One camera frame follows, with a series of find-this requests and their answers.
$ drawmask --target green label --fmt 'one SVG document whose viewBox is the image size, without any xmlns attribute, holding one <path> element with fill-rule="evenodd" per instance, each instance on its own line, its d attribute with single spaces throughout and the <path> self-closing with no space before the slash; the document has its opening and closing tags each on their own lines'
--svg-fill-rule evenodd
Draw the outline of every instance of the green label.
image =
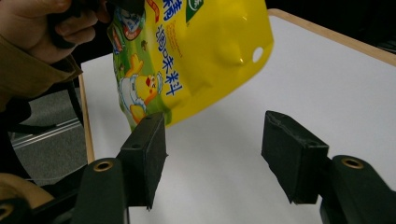
<svg viewBox="0 0 396 224">
<path fill-rule="evenodd" d="M 187 10 L 186 10 L 186 22 L 189 22 L 191 18 L 197 13 L 199 8 L 204 4 L 204 0 L 186 0 Z"/>
</svg>

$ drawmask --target cartoon chick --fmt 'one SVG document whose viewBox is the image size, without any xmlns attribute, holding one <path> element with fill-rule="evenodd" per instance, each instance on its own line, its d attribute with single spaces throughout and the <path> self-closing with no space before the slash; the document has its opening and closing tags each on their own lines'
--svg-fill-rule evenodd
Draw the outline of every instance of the cartoon chick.
<svg viewBox="0 0 396 224">
<path fill-rule="evenodd" d="M 143 76 L 140 71 L 143 68 L 143 61 L 140 61 L 137 54 L 131 56 L 131 69 L 125 77 L 120 79 L 119 91 L 120 99 L 125 109 L 127 109 L 136 124 L 147 115 L 147 105 L 163 89 L 163 77 L 161 74 Z"/>
</svg>

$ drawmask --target white table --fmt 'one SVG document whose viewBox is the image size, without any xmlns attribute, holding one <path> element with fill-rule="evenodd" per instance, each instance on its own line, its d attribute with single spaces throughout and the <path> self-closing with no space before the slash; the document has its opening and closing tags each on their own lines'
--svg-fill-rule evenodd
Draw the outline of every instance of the white table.
<svg viewBox="0 0 396 224">
<path fill-rule="evenodd" d="M 330 145 L 329 157 L 368 161 L 396 189 L 396 57 L 281 11 L 271 14 L 276 43 L 267 65 L 166 129 L 170 156 L 153 210 L 131 208 L 132 223 L 321 223 L 320 199 L 290 205 L 261 156 L 266 110 L 299 121 Z M 84 63 L 83 70 L 88 147 L 96 159 L 115 157 L 130 129 L 112 56 Z"/>
</svg>

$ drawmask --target snack bag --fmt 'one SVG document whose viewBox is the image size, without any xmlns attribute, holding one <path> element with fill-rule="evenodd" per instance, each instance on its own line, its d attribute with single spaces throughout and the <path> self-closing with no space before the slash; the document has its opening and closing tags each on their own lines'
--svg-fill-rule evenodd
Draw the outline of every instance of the snack bag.
<svg viewBox="0 0 396 224">
<path fill-rule="evenodd" d="M 214 104 L 262 69 L 274 43 L 263 0 L 146 0 L 141 16 L 116 8 L 107 32 L 132 130 L 148 114 L 169 126 Z"/>
</svg>

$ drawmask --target gray floor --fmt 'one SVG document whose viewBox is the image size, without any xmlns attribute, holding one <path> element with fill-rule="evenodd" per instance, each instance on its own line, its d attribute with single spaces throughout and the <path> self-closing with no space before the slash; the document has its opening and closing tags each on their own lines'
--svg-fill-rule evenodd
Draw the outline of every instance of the gray floor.
<svg viewBox="0 0 396 224">
<path fill-rule="evenodd" d="M 87 163 L 84 129 L 76 119 L 67 91 L 31 102 L 32 116 L 25 124 L 58 127 L 42 135 L 12 134 L 15 151 L 37 185 L 58 181 Z"/>
</svg>

